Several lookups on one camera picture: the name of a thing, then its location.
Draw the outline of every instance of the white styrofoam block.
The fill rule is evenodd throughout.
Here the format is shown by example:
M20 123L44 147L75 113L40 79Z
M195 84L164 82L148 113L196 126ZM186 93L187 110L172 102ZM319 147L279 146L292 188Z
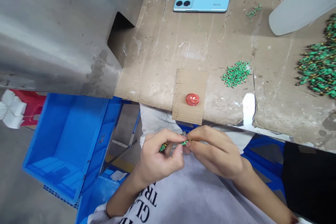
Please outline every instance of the white styrofoam block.
M15 96L9 109L14 116L21 116L25 113L26 106L27 103L22 102L19 97Z
M7 113L7 106L2 101L0 101L0 120L2 120Z
M10 110L8 110L2 120L8 128L18 129L20 128L21 123L23 123L23 115L16 117Z
M1 101L5 103L7 107L10 107L14 100L14 97L15 97L14 92L7 89L2 95Z

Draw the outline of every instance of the work table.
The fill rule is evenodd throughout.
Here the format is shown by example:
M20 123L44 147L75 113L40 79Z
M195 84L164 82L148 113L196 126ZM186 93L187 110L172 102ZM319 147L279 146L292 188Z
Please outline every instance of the work table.
M226 13L173 12L174 1L144 0L136 27L114 34L109 46L123 67L115 96L171 111L177 69L207 71L204 120L237 125L243 98L254 93L254 126L336 151L336 101L307 84L295 86L294 69L305 46L323 41L325 21L336 9L277 37L268 16L282 0L230 0ZM246 14L259 4L250 22ZM221 76L237 61L251 61L253 75L228 88Z

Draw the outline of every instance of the concrete floor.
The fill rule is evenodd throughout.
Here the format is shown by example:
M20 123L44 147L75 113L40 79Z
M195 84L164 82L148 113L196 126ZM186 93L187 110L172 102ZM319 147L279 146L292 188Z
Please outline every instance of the concrete floor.
M22 170L33 131L7 128L0 121L1 223L74 223L77 210L43 189Z

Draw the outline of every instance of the wrist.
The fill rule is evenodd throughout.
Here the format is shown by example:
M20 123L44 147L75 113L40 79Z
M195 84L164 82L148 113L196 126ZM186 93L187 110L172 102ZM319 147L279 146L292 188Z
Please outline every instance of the wrist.
M248 181L251 171L253 171L251 163L244 157L240 157L243 163L243 169L234 179L232 179L234 184L245 183Z
M128 176L127 186L131 192L139 193L143 189L145 189L149 183L147 183L142 176L141 171L135 167L135 169Z

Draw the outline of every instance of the light blue smartphone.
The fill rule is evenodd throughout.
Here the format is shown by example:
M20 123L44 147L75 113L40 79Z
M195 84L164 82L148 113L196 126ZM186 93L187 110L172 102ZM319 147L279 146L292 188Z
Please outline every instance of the light blue smartphone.
M175 12L226 12L230 0L175 0Z

